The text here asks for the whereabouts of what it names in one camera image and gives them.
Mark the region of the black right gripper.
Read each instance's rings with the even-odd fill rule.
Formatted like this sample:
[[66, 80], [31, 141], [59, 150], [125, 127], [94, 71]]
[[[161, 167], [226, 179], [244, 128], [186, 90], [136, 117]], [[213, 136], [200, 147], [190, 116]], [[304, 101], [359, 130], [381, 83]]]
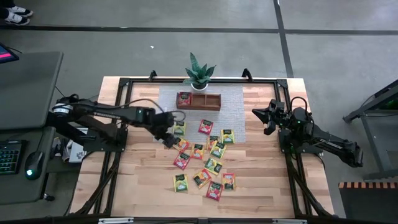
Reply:
[[268, 136], [275, 131], [276, 124], [280, 128], [287, 128], [291, 123], [290, 113], [285, 112], [282, 109], [276, 109], [275, 121], [270, 118], [274, 115], [273, 108], [252, 109], [252, 113], [256, 115], [267, 126], [266, 128], [264, 128], [264, 134]]

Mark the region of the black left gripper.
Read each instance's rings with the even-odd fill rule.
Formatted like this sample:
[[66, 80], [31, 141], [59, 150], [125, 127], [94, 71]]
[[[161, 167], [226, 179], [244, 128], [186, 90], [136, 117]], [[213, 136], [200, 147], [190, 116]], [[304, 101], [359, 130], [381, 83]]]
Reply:
[[171, 148], [179, 143], [179, 138], [168, 133], [169, 128], [174, 125], [175, 116], [172, 112], [159, 113], [154, 116], [154, 137], [156, 140], [162, 139], [165, 147]]

